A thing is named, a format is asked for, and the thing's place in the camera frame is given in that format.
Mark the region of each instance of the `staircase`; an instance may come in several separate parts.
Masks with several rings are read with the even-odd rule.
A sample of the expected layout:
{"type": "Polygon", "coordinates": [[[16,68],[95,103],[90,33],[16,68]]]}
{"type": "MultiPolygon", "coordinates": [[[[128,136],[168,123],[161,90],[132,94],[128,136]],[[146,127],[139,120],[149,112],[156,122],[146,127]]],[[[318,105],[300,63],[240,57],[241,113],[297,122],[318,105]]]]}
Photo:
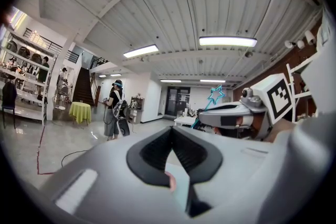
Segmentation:
{"type": "Polygon", "coordinates": [[[89,70],[81,68],[76,82],[75,92],[73,93],[73,102],[83,101],[85,104],[94,106],[90,86],[89,70]]]}

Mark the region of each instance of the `blue star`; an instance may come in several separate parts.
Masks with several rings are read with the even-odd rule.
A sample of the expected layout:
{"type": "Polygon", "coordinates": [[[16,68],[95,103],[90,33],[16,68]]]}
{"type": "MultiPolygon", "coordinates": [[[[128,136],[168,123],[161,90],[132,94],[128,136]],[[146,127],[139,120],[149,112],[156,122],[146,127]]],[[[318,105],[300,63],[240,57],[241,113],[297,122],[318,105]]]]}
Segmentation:
{"type": "Polygon", "coordinates": [[[217,104],[218,100],[220,98],[223,98],[225,96],[225,94],[222,92],[222,85],[219,85],[217,88],[211,88],[211,95],[208,97],[208,100],[210,101],[209,104],[211,104],[211,102],[213,102],[213,104],[217,104]],[[219,92],[219,96],[216,98],[216,101],[214,98],[212,98],[212,96],[214,95],[214,92],[218,91],[219,92]]]}

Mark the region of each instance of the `shelf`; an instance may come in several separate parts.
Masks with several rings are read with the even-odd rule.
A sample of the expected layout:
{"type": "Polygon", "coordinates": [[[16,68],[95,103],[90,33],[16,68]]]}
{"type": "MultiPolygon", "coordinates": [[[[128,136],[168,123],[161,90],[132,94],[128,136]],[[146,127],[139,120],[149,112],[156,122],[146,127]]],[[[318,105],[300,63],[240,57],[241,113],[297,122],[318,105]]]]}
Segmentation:
{"type": "MultiPolygon", "coordinates": [[[[0,90],[2,90],[2,88],[4,87],[5,83],[3,81],[0,81],[0,90]]],[[[16,89],[16,93],[17,96],[20,98],[23,98],[25,100],[29,100],[29,101],[33,101],[35,103],[39,103],[42,104],[43,100],[38,100],[37,96],[28,92],[25,92],[23,90],[20,89],[16,89]]]]}
{"type": "Polygon", "coordinates": [[[49,49],[46,49],[44,47],[42,47],[41,45],[38,45],[32,41],[30,41],[28,38],[26,37],[21,37],[19,36],[17,33],[15,33],[14,31],[10,30],[10,29],[7,29],[8,32],[11,33],[11,35],[13,36],[14,39],[20,41],[21,43],[23,43],[25,46],[30,46],[36,50],[39,50],[41,51],[42,53],[44,53],[45,55],[48,55],[48,56],[51,56],[51,57],[54,57],[55,55],[55,52],[52,51],[52,50],[49,50],[49,49]]]}
{"type": "Polygon", "coordinates": [[[291,73],[298,73],[301,74],[305,68],[308,66],[308,64],[316,59],[318,53],[316,52],[315,54],[313,54],[311,57],[309,57],[308,59],[306,59],[305,61],[303,61],[301,64],[299,64],[298,66],[294,67],[293,69],[290,70],[291,73]]]}
{"type": "Polygon", "coordinates": [[[304,98],[304,97],[312,98],[312,97],[311,97],[311,93],[310,93],[310,91],[302,92],[302,93],[299,93],[299,94],[295,94],[295,95],[294,95],[294,98],[295,98],[295,99],[298,99],[298,98],[304,98]]]}
{"type": "Polygon", "coordinates": [[[23,76],[23,75],[21,75],[21,74],[16,74],[15,72],[10,71],[9,69],[0,67],[0,71],[2,71],[2,72],[4,72],[4,73],[7,73],[7,74],[9,74],[9,75],[12,75],[13,77],[17,77],[17,78],[19,78],[19,79],[22,79],[22,80],[31,82],[31,83],[33,83],[33,84],[40,85],[40,86],[42,86],[42,87],[45,86],[45,84],[42,83],[42,82],[38,82],[37,80],[27,79],[25,76],[23,76]]]}
{"type": "MultiPolygon", "coordinates": [[[[6,113],[13,114],[13,110],[4,109],[6,113]]],[[[24,118],[34,119],[34,120],[44,120],[44,116],[42,115],[41,111],[36,111],[33,109],[23,108],[22,106],[15,105],[15,115],[21,116],[24,118]]]]}
{"type": "Polygon", "coordinates": [[[8,50],[6,48],[2,48],[2,50],[4,50],[5,52],[7,52],[7,53],[9,53],[9,54],[11,54],[11,55],[13,55],[13,56],[15,56],[17,58],[20,58],[21,60],[24,60],[25,62],[31,63],[33,66],[37,66],[37,67],[42,68],[42,69],[47,70],[47,71],[49,70],[49,67],[45,67],[43,65],[40,65],[39,63],[31,61],[31,60],[29,60],[29,59],[27,59],[27,58],[25,58],[25,57],[23,57],[21,55],[18,55],[15,52],[12,52],[12,51],[10,51],[10,50],[8,50]]]}

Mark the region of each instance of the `gray tile floor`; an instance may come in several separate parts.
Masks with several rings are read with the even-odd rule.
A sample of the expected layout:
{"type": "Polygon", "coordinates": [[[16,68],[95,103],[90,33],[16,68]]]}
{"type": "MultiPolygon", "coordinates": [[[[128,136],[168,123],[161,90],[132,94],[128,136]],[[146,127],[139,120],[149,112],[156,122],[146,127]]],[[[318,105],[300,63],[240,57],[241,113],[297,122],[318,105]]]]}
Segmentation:
{"type": "MultiPolygon", "coordinates": [[[[6,129],[0,124],[3,145],[18,175],[39,188],[50,176],[49,173],[61,168],[62,158],[75,151],[83,151],[106,142],[103,135],[103,106],[92,109],[92,122],[72,124],[67,112],[58,111],[56,121],[47,121],[45,127],[40,122],[25,118],[16,118],[16,129],[12,116],[6,115],[6,129]]],[[[129,124],[131,135],[154,133],[166,126],[173,125],[169,120],[157,120],[146,124],[129,124]]],[[[82,153],[72,154],[63,161],[68,163],[82,153]]],[[[170,156],[170,163],[178,164],[176,156],[170,156]]]]}

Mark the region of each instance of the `stair railing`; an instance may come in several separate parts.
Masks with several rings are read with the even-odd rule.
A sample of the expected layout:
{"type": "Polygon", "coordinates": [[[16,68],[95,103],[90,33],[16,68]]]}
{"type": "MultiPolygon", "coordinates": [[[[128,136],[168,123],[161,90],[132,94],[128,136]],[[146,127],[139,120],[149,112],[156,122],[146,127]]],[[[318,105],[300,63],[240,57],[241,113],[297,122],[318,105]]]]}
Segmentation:
{"type": "Polygon", "coordinates": [[[96,74],[95,73],[91,73],[90,86],[91,86],[91,92],[92,92],[92,95],[93,95],[92,97],[93,97],[93,100],[94,100],[94,106],[97,106],[101,87],[97,86],[96,74]]]}

